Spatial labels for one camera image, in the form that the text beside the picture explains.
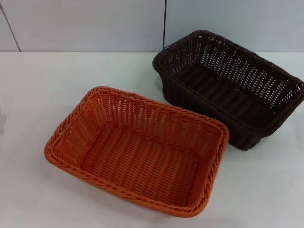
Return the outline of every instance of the orange wicker basket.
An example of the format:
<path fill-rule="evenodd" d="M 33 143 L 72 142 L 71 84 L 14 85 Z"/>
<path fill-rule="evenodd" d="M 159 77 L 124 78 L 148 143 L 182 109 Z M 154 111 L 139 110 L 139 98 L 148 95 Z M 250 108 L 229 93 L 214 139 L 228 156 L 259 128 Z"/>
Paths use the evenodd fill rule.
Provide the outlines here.
<path fill-rule="evenodd" d="M 228 138 L 217 120 L 101 86 L 59 125 L 45 156 L 125 200 L 192 217 L 209 200 Z"/>

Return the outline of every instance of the white wall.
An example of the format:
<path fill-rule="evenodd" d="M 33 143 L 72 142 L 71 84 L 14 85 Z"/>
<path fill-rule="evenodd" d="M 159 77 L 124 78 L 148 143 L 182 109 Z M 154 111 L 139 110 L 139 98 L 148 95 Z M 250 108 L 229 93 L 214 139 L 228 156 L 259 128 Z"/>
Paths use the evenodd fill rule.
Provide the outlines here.
<path fill-rule="evenodd" d="M 21 51 L 160 51 L 164 0 L 0 0 Z"/>
<path fill-rule="evenodd" d="M 304 0 L 168 0 L 165 45 L 198 29 L 253 51 L 304 51 Z"/>
<path fill-rule="evenodd" d="M 0 10 L 0 51 L 18 51 L 17 45 Z"/>

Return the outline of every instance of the plastic rattan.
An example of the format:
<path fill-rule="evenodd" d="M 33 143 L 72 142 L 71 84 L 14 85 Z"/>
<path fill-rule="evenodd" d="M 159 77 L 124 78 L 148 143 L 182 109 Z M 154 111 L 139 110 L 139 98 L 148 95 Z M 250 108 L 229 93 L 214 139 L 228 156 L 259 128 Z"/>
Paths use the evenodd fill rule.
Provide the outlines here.
<path fill-rule="evenodd" d="M 96 87 L 55 130 L 45 156 L 125 200 L 192 217 L 210 198 L 228 138 L 217 120 Z"/>
<path fill-rule="evenodd" d="M 304 99 L 300 79 L 208 31 L 173 43 L 153 66 L 168 102 L 220 120 L 242 150 L 274 133 Z"/>

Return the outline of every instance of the white table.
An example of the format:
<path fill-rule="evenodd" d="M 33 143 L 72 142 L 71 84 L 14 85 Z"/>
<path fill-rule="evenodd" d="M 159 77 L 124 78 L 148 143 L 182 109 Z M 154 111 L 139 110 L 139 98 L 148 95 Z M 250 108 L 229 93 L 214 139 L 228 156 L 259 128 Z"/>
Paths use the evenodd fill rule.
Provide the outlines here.
<path fill-rule="evenodd" d="M 259 53 L 302 80 L 304 53 Z M 49 164 L 44 146 L 95 86 L 165 102 L 156 53 L 0 53 L 1 228 L 304 227 L 304 105 L 247 152 L 228 146 L 196 217 L 133 205 Z"/>

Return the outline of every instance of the woven pattern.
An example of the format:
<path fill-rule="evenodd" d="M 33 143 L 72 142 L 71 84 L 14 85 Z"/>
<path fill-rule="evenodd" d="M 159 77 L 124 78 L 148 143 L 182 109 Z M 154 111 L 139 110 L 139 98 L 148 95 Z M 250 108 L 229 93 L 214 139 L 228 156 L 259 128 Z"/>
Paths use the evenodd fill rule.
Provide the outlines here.
<path fill-rule="evenodd" d="M 173 105 L 223 122 L 242 150 L 275 132 L 304 99 L 304 83 L 253 52 L 195 31 L 153 61 Z"/>
<path fill-rule="evenodd" d="M 217 120 L 96 87 L 55 130 L 45 156 L 125 200 L 192 217 L 208 202 L 228 138 Z"/>

